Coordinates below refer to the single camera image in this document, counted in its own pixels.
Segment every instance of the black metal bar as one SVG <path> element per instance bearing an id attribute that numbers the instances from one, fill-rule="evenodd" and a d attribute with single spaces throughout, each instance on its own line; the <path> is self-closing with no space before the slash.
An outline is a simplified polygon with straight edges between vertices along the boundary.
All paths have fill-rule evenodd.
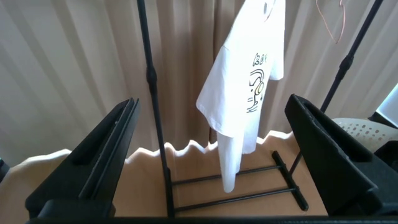
<path id="1" fill-rule="evenodd" d="M 206 202 L 206 203 L 200 203 L 196 205 L 188 205 L 184 207 L 179 207 L 175 208 L 175 212 L 182 212 L 182 211 L 187 211 L 187 210 L 192 210 L 196 208 L 203 208 L 203 207 L 209 207 L 213 205 L 221 205 L 223 203 L 228 203 L 228 202 L 237 202 L 240 200 L 246 200 L 250 198 L 256 198 L 256 197 L 262 197 L 262 196 L 267 196 L 267 195 L 274 195 L 274 194 L 279 194 L 279 193 L 284 193 L 284 192 L 293 192 L 294 189 L 281 189 L 281 190 L 273 190 L 273 191 L 268 191 L 268 192 L 262 192 L 258 194 L 252 194 L 252 195 L 245 195 L 245 196 L 240 196 L 240 197 L 235 197 L 235 198 L 229 198 L 229 199 L 223 199 L 223 200 L 217 200 L 214 202 Z"/>
<path id="2" fill-rule="evenodd" d="M 277 151 L 274 151 L 272 153 L 272 158 L 274 158 L 276 164 L 280 166 L 279 170 L 282 173 L 282 176 L 284 177 L 289 189 L 294 189 L 292 191 L 292 194 L 293 194 L 294 199 L 296 199 L 296 202 L 298 203 L 299 207 L 303 211 L 307 211 L 309 208 L 308 203 L 305 200 L 305 198 L 303 197 L 303 195 L 301 194 L 300 188 L 296 185 L 292 176 L 287 171 L 286 165 L 284 164 L 282 158 L 279 156 L 279 153 Z"/>
<path id="3" fill-rule="evenodd" d="M 162 160 L 163 176 L 165 181 L 166 203 L 167 203 L 167 216 L 171 218 L 175 216 L 173 191 L 171 186 L 170 170 L 167 167 L 166 153 L 164 149 L 162 123 L 160 121 L 159 102 L 157 99 L 157 87 L 156 87 L 157 76 L 155 68 L 153 66 L 152 54 L 150 51 L 150 40 L 149 40 L 147 15 L 145 10 L 144 0 L 137 0 L 137 7 L 138 7 L 139 20 L 141 25 L 142 41 L 144 43 L 145 58 L 147 62 L 147 82 L 149 85 L 150 96 L 152 98 L 152 107 L 154 109 L 157 140 L 159 142 L 160 159 Z"/>
<path id="4" fill-rule="evenodd" d="M 333 96 L 336 93 L 336 90 L 340 84 L 340 82 L 343 80 L 344 76 L 346 75 L 348 69 L 351 67 L 353 61 L 354 61 L 354 55 L 359 47 L 359 45 L 361 44 L 363 37 L 366 34 L 366 31 L 368 31 L 369 26 L 371 25 L 374 16 L 377 14 L 377 11 L 380 8 L 380 5 L 382 4 L 383 0 L 375 0 L 375 2 L 373 3 L 373 6 L 371 8 L 371 10 L 369 11 L 369 14 L 366 16 L 365 21 L 363 22 L 363 25 L 361 27 L 361 29 L 358 32 L 358 35 L 356 36 L 353 45 L 351 46 L 351 49 L 348 52 L 348 55 L 343 59 L 343 61 L 340 63 L 340 67 L 338 69 L 338 72 L 336 74 L 336 78 L 335 81 L 333 81 L 333 84 L 330 87 L 330 90 L 325 98 L 325 100 L 322 103 L 321 106 L 321 111 L 322 112 L 326 112 L 326 109 L 328 108 L 331 99 L 333 98 Z M 293 166 L 290 168 L 290 174 L 293 174 L 297 164 L 299 163 L 300 159 L 302 157 L 302 153 L 299 152 L 294 163 Z"/>
<path id="5" fill-rule="evenodd" d="M 242 171 L 238 172 L 236 175 L 250 174 L 253 172 L 259 172 L 259 171 L 265 171 L 265 170 L 271 170 L 271 169 L 279 169 L 279 168 L 280 168 L 280 166 L 260 167 L 260 168 L 255 168 L 255 169 L 242 170 Z M 200 182 L 200 181 L 204 181 L 204 180 L 213 180 L 213 179 L 219 179 L 219 178 L 221 178 L 221 174 L 211 175 L 208 177 L 199 177 L 199 178 L 188 179 L 188 180 L 178 180 L 178 181 L 172 182 L 172 185 L 190 184 L 190 183 Z"/>

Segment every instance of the curtain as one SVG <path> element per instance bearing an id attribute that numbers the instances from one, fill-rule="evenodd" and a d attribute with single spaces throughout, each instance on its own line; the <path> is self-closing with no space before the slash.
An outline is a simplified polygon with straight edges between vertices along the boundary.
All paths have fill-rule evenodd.
<path id="1" fill-rule="evenodd" d="M 210 129 L 196 98 L 243 0 L 146 0 L 164 139 L 202 146 Z M 287 0 L 285 77 L 269 82 L 260 137 L 290 131 L 284 106 L 295 93 L 320 106 L 373 0 L 347 0 L 339 44 L 315 0 Z M 319 0 L 334 35 L 338 1 Z M 366 118 L 398 82 L 397 1 L 385 0 L 326 111 Z M 0 156 L 10 165 L 77 144 L 120 101 L 139 98 L 129 154 L 157 150 L 135 0 L 0 0 Z"/>

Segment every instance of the white perforated basket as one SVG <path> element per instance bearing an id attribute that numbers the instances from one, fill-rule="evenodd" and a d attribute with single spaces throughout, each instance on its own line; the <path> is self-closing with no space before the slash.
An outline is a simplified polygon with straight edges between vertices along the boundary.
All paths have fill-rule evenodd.
<path id="1" fill-rule="evenodd" d="M 356 118 L 335 118 L 333 121 L 371 152 L 388 141 L 398 140 L 398 130 L 384 124 Z"/>

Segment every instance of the black metal pole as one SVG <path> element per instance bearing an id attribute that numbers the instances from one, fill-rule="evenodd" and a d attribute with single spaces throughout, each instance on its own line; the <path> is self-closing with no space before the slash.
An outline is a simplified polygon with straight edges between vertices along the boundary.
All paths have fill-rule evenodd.
<path id="1" fill-rule="evenodd" d="M 144 43 L 145 59 L 147 62 L 147 82 L 149 85 L 150 96 L 152 98 L 152 107 L 154 109 L 154 118 L 157 132 L 157 140 L 159 142 L 160 159 L 162 160 L 163 176 L 165 182 L 166 191 L 166 203 L 167 203 L 167 216 L 174 217 L 174 202 L 173 192 L 171 184 L 170 170 L 167 167 L 166 153 L 164 149 L 164 141 L 162 134 L 162 123 L 160 121 L 159 102 L 157 99 L 157 76 L 152 61 L 152 53 L 150 51 L 150 40 L 147 23 L 147 15 L 145 10 L 144 0 L 137 0 L 139 20 L 141 24 L 142 41 Z"/>
<path id="2" fill-rule="evenodd" d="M 331 101 L 331 99 L 333 98 L 333 95 L 336 93 L 336 90 L 340 84 L 340 82 L 343 80 L 344 76 L 346 75 L 348 69 L 351 67 L 351 65 L 353 64 L 354 61 L 354 55 L 356 50 L 358 49 L 359 45 L 361 44 L 363 37 L 366 34 L 366 31 L 368 31 L 369 26 L 371 25 L 374 16 L 377 14 L 377 11 L 380 8 L 381 3 L 383 2 L 383 0 L 375 0 L 375 2 L 373 3 L 373 6 L 371 8 L 371 10 L 369 11 L 368 16 L 366 16 L 366 19 L 361 27 L 361 30 L 359 30 L 358 35 L 355 38 L 355 41 L 353 43 L 353 45 L 351 46 L 351 49 L 348 52 L 348 55 L 343 59 L 343 61 L 340 63 L 340 67 L 338 69 L 338 72 L 336 74 L 336 78 L 335 81 L 333 82 L 332 86 L 330 87 L 330 90 L 322 104 L 321 107 L 321 111 L 325 112 L 326 109 L 329 106 L 329 103 Z M 302 153 L 301 151 L 298 153 L 296 159 L 293 162 L 292 168 L 290 168 L 290 174 L 293 174 L 294 170 L 297 167 L 297 164 L 299 164 L 300 159 L 302 157 Z"/>

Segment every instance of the brown floor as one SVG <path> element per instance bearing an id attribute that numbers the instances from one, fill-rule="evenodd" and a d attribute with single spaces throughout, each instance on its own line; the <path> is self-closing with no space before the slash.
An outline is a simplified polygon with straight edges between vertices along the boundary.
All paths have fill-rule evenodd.
<path id="1" fill-rule="evenodd" d="M 173 180 L 191 179 L 220 173 L 218 153 L 190 144 L 183 151 L 167 146 L 167 162 Z M 290 167 L 299 148 L 291 134 L 270 132 L 266 140 L 257 144 L 250 155 L 244 155 L 241 170 L 274 165 L 272 151 L 277 150 Z M 68 155 L 68 150 L 51 155 L 34 157 L 13 167 L 0 184 L 0 217 L 3 223 L 24 223 L 28 213 L 25 198 Z M 178 217 L 214 216 L 268 216 L 268 215 L 326 215 L 326 210 L 313 183 L 307 166 L 302 161 L 294 173 L 294 180 L 307 200 L 310 209 L 301 211 L 291 193 L 259 197 L 240 202 L 178 213 Z M 223 192 L 221 180 L 208 180 L 174 188 L 176 207 L 209 202 L 245 194 L 259 193 L 286 187 L 278 170 L 269 170 L 236 178 L 235 189 Z M 164 181 L 159 152 L 137 150 L 126 159 L 113 203 L 116 216 L 164 217 L 166 216 Z"/>

